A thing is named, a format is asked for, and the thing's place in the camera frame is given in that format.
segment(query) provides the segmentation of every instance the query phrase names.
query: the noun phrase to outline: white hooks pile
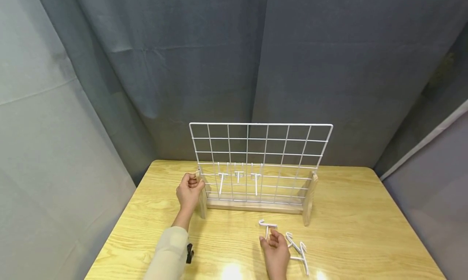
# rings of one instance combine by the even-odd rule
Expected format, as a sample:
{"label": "white hooks pile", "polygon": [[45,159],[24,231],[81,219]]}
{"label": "white hooks pile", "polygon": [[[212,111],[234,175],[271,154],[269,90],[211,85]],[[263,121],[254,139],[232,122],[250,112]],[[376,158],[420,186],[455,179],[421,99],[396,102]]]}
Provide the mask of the white hooks pile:
{"label": "white hooks pile", "polygon": [[307,252],[305,244],[303,242],[300,242],[299,247],[298,247],[297,244],[293,242],[293,234],[291,232],[286,232],[286,239],[287,241],[289,241],[288,247],[293,246],[294,249],[297,250],[298,253],[301,254],[301,257],[292,256],[291,259],[302,261],[305,267],[305,274],[309,275],[309,266],[307,265],[307,260],[306,260],[306,255],[305,255],[305,253]]}
{"label": "white hooks pile", "polygon": [[[268,228],[278,228],[277,224],[266,224],[263,219],[260,219],[258,221],[258,224],[260,226],[266,226],[265,239],[268,239]],[[309,267],[307,265],[307,260],[306,260],[306,255],[305,255],[305,253],[307,252],[305,244],[303,242],[299,242],[299,246],[297,246],[297,244],[293,242],[293,234],[291,232],[286,232],[286,240],[289,241],[288,247],[293,246],[294,249],[301,255],[301,256],[292,256],[291,259],[302,261],[305,267],[305,274],[309,275]]]}

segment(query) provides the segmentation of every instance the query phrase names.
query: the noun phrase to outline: sleeve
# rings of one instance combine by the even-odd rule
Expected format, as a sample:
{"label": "sleeve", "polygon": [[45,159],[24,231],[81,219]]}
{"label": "sleeve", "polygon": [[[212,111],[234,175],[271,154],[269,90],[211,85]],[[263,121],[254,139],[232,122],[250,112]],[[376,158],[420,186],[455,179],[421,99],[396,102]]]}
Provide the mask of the sleeve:
{"label": "sleeve", "polygon": [[189,234],[182,227],[173,226],[161,235],[153,260],[144,280],[178,280],[187,260]]}

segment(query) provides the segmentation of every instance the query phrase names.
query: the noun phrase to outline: wooden side support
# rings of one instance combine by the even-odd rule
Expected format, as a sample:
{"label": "wooden side support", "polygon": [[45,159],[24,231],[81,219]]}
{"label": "wooden side support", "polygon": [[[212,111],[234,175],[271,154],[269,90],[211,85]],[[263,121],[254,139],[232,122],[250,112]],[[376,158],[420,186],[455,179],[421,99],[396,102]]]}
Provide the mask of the wooden side support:
{"label": "wooden side support", "polygon": [[302,220],[304,221],[304,226],[309,226],[310,224],[312,205],[314,203],[315,187],[317,187],[318,179],[318,176],[311,171],[309,174],[309,179],[303,186],[303,188],[307,188],[307,190],[301,190],[303,192],[299,192],[304,193],[305,191],[305,198],[302,202]]}
{"label": "wooden side support", "polygon": [[200,175],[201,173],[201,168],[199,170],[197,170],[197,172],[195,173],[195,176],[197,178],[197,182],[200,182],[201,179],[203,179],[203,181],[205,182],[205,187],[203,188],[202,192],[200,193],[200,197],[198,198],[198,203],[200,204],[200,216],[205,219],[206,218],[206,211],[207,211],[207,200],[208,200],[208,196],[207,196],[207,191],[210,191],[211,190],[211,187],[206,184],[207,181],[206,181],[206,178],[204,177],[204,175]]}

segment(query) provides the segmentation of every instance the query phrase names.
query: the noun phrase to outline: wire grid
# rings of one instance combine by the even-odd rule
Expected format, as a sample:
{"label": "wire grid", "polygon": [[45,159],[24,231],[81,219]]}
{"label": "wire grid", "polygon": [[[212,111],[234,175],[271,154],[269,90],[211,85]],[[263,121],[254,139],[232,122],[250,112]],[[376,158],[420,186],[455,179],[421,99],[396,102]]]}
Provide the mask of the wire grid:
{"label": "wire grid", "polygon": [[212,187],[208,200],[289,205],[302,204],[304,184],[309,173],[317,171],[333,130],[331,124],[190,123],[189,127],[200,174]]}

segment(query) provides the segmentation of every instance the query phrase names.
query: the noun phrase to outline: wood grain surface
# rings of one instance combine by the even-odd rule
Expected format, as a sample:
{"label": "wood grain surface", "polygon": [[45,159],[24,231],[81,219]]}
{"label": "wood grain surface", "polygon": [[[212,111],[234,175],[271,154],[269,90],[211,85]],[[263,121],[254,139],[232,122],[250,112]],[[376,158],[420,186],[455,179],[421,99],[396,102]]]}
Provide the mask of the wood grain surface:
{"label": "wood grain surface", "polygon": [[[185,172],[196,169],[196,162],[151,164],[87,280],[142,279],[178,212],[176,187]],[[194,214],[189,235],[195,257],[182,279],[268,279],[259,219],[305,243],[309,279],[444,278],[371,169],[321,166],[318,176],[308,227],[301,215],[217,209],[208,209],[206,219]],[[288,279],[307,279],[301,262],[290,261]]]}

